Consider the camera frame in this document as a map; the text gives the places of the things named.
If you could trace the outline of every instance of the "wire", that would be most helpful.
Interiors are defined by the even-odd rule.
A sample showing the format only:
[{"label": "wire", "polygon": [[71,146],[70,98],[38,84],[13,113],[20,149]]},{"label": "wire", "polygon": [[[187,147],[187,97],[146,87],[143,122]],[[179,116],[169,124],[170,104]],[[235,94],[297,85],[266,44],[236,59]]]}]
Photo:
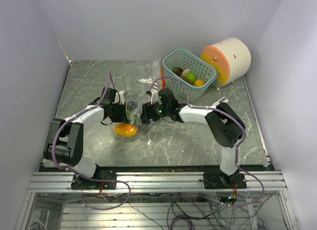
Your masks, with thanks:
[{"label": "wire", "polygon": [[251,227],[252,227],[252,223],[253,223],[253,220],[254,220],[254,216],[257,215],[257,213],[259,212],[259,210],[261,209],[261,207],[263,206],[263,204],[264,204],[267,200],[269,200],[272,196],[273,196],[273,195],[270,195],[270,196],[259,206],[258,210],[257,210],[252,216],[248,217],[248,218],[239,226],[239,228],[238,228],[237,230],[239,230],[240,227],[242,227],[242,225],[245,224],[246,221],[249,220],[250,218],[253,218],[253,219],[252,219],[252,222],[251,222]]},{"label": "wire", "polygon": [[252,199],[254,196],[260,196],[260,195],[258,195],[258,194],[255,194],[255,195],[253,195],[250,199]]},{"label": "wire", "polygon": [[104,125],[104,126],[109,126],[109,125],[111,125],[113,122],[111,121],[111,123],[105,124],[105,123],[103,123],[102,121],[100,121],[100,123],[101,123],[102,125]]},{"label": "wire", "polygon": [[188,230],[195,230],[195,226],[194,224],[192,223],[192,221],[189,219],[189,218],[184,218],[183,215],[178,215],[176,217],[174,217],[172,219],[172,222],[170,223],[170,230],[173,230],[173,227],[175,225],[175,223],[179,220],[182,220],[184,221],[185,223],[187,223],[187,226],[188,226]]},{"label": "wire", "polygon": [[163,230],[165,230],[164,228],[163,228],[163,226],[162,225],[160,225],[157,221],[155,221],[155,220],[153,220],[153,219],[151,219],[151,218],[149,218],[148,216],[146,216],[141,210],[138,210],[138,209],[136,209],[136,208],[134,208],[130,203],[128,203],[130,206],[131,206],[131,208],[132,209],[134,209],[134,210],[136,210],[136,211],[138,211],[140,214],[142,214],[144,217],[146,217],[148,220],[151,220],[151,221],[153,221],[154,223],[156,223],[157,225],[159,225],[159,227],[161,228],[161,229],[163,229]]},{"label": "wire", "polygon": [[[168,215],[169,215],[169,210],[170,210],[170,208],[172,208],[173,207],[173,204],[175,203],[176,204],[176,200],[178,199],[178,198],[181,198],[181,199],[183,199],[183,200],[185,200],[186,201],[186,199],[184,198],[184,197],[182,197],[181,195],[176,195],[175,196],[176,198],[172,201],[172,203],[171,203],[171,205],[169,206],[169,209],[168,209],[168,212],[167,212],[167,226],[168,226]],[[193,218],[193,217],[190,217],[189,215],[187,215],[177,204],[177,207],[182,211],[182,213],[184,214],[184,216],[186,217],[186,218],[188,218],[188,219],[195,219],[195,220],[202,220],[202,219],[206,219],[207,221],[208,221],[208,223],[215,229],[215,226],[214,226],[214,224],[210,221],[210,219],[208,218],[211,214],[213,214],[213,213],[211,213],[211,214],[209,214],[209,215],[205,215],[204,214],[204,212],[198,207],[198,205],[197,204],[195,204],[194,202],[191,202],[202,214],[203,214],[203,218]]]},{"label": "wire", "polygon": [[107,198],[109,200],[109,202],[113,201],[113,200],[116,200],[116,199],[120,199],[123,195],[125,195],[125,193],[121,194],[120,196],[118,197],[112,197],[112,198]]},{"label": "wire", "polygon": [[234,221],[232,222],[231,220],[232,220],[232,216],[233,216],[233,214],[234,214],[234,208],[232,209],[232,213],[231,213],[231,218],[230,218],[230,223],[229,223],[229,229],[230,229],[230,227],[231,227],[231,224],[234,224],[235,222],[236,222],[236,217],[234,217]]},{"label": "wire", "polygon": [[104,188],[104,183],[100,183],[100,190],[99,190],[99,197],[103,196],[103,188]]},{"label": "wire", "polygon": [[123,184],[125,184],[125,185],[128,187],[128,189],[129,189],[128,196],[126,197],[126,199],[125,199],[122,203],[120,203],[120,204],[118,204],[118,205],[116,205],[116,206],[113,206],[113,207],[109,207],[109,208],[96,208],[96,207],[91,207],[91,206],[89,206],[89,205],[87,205],[87,204],[85,203],[85,198],[83,197],[83,198],[82,198],[82,203],[83,203],[83,206],[86,207],[86,208],[94,209],[94,210],[110,210],[110,209],[115,209],[115,208],[118,208],[118,207],[120,207],[121,205],[127,203],[128,200],[129,200],[129,198],[130,198],[130,196],[131,196],[131,188],[130,188],[130,186],[129,186],[126,182],[124,182],[124,181],[120,181],[120,180],[117,180],[117,179],[115,179],[115,180],[109,180],[109,179],[93,179],[93,178],[89,178],[89,177],[84,176],[84,175],[81,175],[81,174],[79,174],[79,176],[82,177],[82,178],[85,178],[85,179],[87,179],[87,180],[95,181],[95,182],[107,182],[107,183],[109,183],[109,182],[117,182],[117,183],[123,183]]},{"label": "wire", "polygon": [[211,213],[211,214],[205,215],[205,216],[202,217],[202,218],[191,217],[191,216],[189,216],[188,214],[186,214],[176,202],[174,202],[174,203],[172,203],[172,213],[174,214],[175,217],[177,217],[177,215],[175,214],[174,209],[173,209],[174,204],[179,208],[179,210],[183,213],[183,215],[186,216],[186,218],[188,218],[188,219],[202,220],[202,219],[206,219],[207,217],[209,217],[210,215],[212,215],[212,213]]},{"label": "wire", "polygon": [[120,102],[121,102],[121,97],[120,97],[119,91],[116,90],[116,92],[118,93],[118,96],[119,96],[119,102],[116,103],[116,104],[120,104]]},{"label": "wire", "polygon": [[[217,207],[217,214],[218,214],[218,218],[222,219],[224,222],[227,223],[227,221],[220,215],[220,211],[222,211],[224,208],[225,208],[225,206],[224,206],[222,209],[219,209],[219,208]],[[218,219],[217,219],[216,215],[214,214],[214,211],[215,211],[215,210],[213,209],[213,207],[212,207],[211,205],[210,205],[210,209],[212,210],[214,219],[216,220],[217,224],[221,227],[221,229],[223,229],[223,228],[230,229],[230,227],[227,228],[226,226],[224,226],[224,225],[222,225],[220,222],[218,222]]]},{"label": "wire", "polygon": [[44,227],[44,229],[45,229],[45,230],[48,230],[48,229],[46,228],[46,226],[42,223],[42,221],[41,221],[41,220],[39,220],[39,219],[35,219],[35,220],[33,220],[33,222],[35,222],[35,223],[39,223],[40,225],[42,225],[42,226]]}]

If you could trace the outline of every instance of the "white enclosure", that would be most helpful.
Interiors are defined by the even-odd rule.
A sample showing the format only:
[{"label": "white enclosure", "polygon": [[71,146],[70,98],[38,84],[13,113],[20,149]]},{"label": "white enclosure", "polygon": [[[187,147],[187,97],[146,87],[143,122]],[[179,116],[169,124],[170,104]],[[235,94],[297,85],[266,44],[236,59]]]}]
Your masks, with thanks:
[{"label": "white enclosure", "polygon": [[1,229],[13,229],[37,170],[70,60],[197,56],[229,37],[301,229],[315,218],[317,0],[0,0]]}]

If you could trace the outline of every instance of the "gray marble tabletop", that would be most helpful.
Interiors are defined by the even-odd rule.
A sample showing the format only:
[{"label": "gray marble tabletop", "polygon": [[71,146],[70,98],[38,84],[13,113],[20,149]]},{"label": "gray marble tabletop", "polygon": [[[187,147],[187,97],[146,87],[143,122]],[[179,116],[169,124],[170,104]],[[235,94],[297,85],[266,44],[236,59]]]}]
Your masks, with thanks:
[{"label": "gray marble tabletop", "polygon": [[[154,64],[151,61],[73,61],[58,117],[72,116],[99,97],[109,69],[117,90],[126,90],[127,98],[132,100],[143,98],[157,72]],[[242,78],[219,91],[209,87],[194,105],[210,106],[223,96],[246,125],[247,138],[240,147],[240,163],[266,165],[264,146]],[[205,124],[159,120],[133,141],[116,140],[113,126],[96,123],[84,136],[84,155],[100,166],[220,164],[220,146]]]}]

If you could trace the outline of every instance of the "teal plastic basket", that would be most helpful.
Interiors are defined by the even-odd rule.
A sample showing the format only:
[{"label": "teal plastic basket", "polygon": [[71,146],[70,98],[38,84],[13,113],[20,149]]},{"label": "teal plastic basket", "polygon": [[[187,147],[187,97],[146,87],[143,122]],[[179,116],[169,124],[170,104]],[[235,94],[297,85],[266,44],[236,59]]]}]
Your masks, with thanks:
[{"label": "teal plastic basket", "polygon": [[[175,77],[183,84],[181,85],[174,79],[166,78],[166,87],[184,99],[187,99],[188,94],[190,102],[196,101],[201,95],[203,95],[207,88],[218,77],[218,73],[215,68],[184,48],[176,48],[164,56],[162,66],[164,69],[164,75]],[[201,87],[196,87],[187,83],[173,73],[172,70],[174,66],[182,69],[190,69],[190,71],[196,75],[197,79],[202,79],[205,84]]]}]

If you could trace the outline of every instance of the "white cylindrical bin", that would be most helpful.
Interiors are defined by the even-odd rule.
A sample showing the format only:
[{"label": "white cylindrical bin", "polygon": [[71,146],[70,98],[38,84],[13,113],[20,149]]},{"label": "white cylindrical bin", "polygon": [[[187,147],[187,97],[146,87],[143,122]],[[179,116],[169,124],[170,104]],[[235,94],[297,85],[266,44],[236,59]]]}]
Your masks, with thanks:
[{"label": "white cylindrical bin", "polygon": [[218,78],[212,84],[214,87],[223,87],[243,76],[251,64],[249,49],[237,38],[228,38],[205,47],[201,59],[218,72]]}]

